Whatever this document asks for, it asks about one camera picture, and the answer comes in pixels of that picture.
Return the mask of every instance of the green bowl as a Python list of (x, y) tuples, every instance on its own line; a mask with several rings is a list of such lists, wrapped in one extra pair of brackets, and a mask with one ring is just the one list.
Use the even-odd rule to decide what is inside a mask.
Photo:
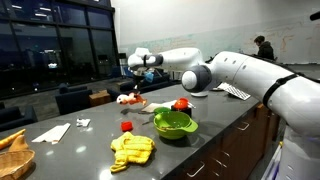
[(198, 124), (189, 115), (179, 111), (157, 114), (154, 117), (154, 126), (158, 134), (166, 139), (180, 139), (198, 128)]
[(153, 113), (154, 113), (154, 115), (157, 115), (157, 114), (159, 114), (159, 113), (169, 112), (169, 111), (171, 111), (170, 108), (167, 108), (167, 107), (158, 107), (158, 108), (156, 108), (156, 109), (153, 110)]

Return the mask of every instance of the wall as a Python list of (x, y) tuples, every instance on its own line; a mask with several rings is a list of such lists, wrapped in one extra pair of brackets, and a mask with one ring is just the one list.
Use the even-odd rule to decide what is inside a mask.
[(252, 54), (253, 39), (266, 36), (279, 62), (320, 63), (318, 0), (112, 0), (120, 52), (138, 46), (157, 53), (197, 47), (205, 59), (222, 50)]

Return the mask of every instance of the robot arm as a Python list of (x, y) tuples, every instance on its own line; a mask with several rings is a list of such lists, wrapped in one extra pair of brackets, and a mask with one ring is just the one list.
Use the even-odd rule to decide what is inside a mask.
[(196, 48), (180, 48), (159, 54), (151, 54), (148, 49), (137, 48), (128, 59), (128, 66), (133, 71), (133, 79), (138, 90), (144, 80), (144, 73), (149, 68), (183, 72), (189, 67), (203, 63), (205, 62), (201, 51)]
[(136, 75), (150, 67), (184, 71), (182, 86), (192, 93), (227, 82), (263, 102), (299, 134), (320, 135), (320, 84), (271, 61), (220, 52), (211, 63), (205, 63), (199, 49), (180, 48), (157, 55), (138, 49), (128, 64)]
[(263, 102), (299, 134), (320, 135), (320, 111), (317, 108), (320, 105), (320, 84), (316, 80), (275, 63), (233, 52), (221, 52), (210, 64), (191, 67), (182, 76), (182, 85), (189, 92), (210, 90), (219, 81)]

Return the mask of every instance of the window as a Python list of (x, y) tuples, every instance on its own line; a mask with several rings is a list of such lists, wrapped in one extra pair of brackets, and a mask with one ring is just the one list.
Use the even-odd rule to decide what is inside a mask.
[(34, 90), (56, 86), (63, 77), (61, 49), (53, 26), (14, 23), (30, 85)]
[(11, 18), (52, 21), (48, 0), (4, 0)]
[(98, 4), (102, 6), (108, 6), (111, 7), (110, 0), (86, 0), (90, 4)]
[(118, 64), (108, 5), (0, 0), (0, 99), (106, 78)]
[(54, 3), (55, 20), (60, 23), (86, 25), (84, 8), (75, 5)]
[(19, 73), (25, 69), (18, 48), (14, 42), (8, 22), (0, 20), (0, 94), (7, 96), (21, 93), (28, 85), (24, 82), (26, 73)]
[(97, 59), (100, 74), (110, 74), (112, 66), (116, 65), (112, 33), (107, 31), (93, 30), (92, 39), (94, 42), (96, 55), (98, 56)]
[(111, 12), (89, 8), (88, 14), (91, 26), (113, 28), (113, 16)]
[(7, 17), (5, 7), (3, 6), (2, 0), (0, 0), (0, 17)]
[(88, 30), (61, 28), (60, 32), (71, 81), (81, 82), (95, 78), (96, 70), (94, 68)]

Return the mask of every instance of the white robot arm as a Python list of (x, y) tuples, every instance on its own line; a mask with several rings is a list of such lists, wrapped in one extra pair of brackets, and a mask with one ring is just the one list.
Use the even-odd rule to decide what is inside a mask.
[[(320, 135), (320, 84), (271, 61), (233, 52), (217, 54), (211, 64), (205, 66), (212, 81), (227, 82), (260, 100), (301, 135)], [(205, 71), (193, 66), (182, 75), (182, 85), (189, 92), (205, 88)]]
[(173, 49), (156, 55), (138, 48), (129, 57), (128, 65), (136, 75), (150, 67), (184, 71), (182, 86), (191, 93), (208, 91), (227, 82), (263, 102), (299, 134), (320, 135), (320, 84), (271, 61), (220, 52), (208, 64), (197, 48)]
[(250, 94), (287, 121), (277, 179), (320, 179), (320, 84), (318, 80), (256, 57), (220, 52), (211, 63), (200, 50), (181, 48), (152, 55), (136, 51), (128, 63), (134, 72), (149, 67), (184, 71), (182, 86), (198, 93), (227, 82)]

